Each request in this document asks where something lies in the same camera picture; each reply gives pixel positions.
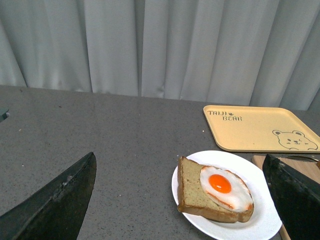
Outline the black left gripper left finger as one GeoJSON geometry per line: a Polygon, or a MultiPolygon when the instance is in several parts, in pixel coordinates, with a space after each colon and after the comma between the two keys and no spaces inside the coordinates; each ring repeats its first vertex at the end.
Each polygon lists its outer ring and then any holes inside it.
{"type": "Polygon", "coordinates": [[[97,172],[93,152],[0,217],[2,240],[75,240],[97,172]]]}

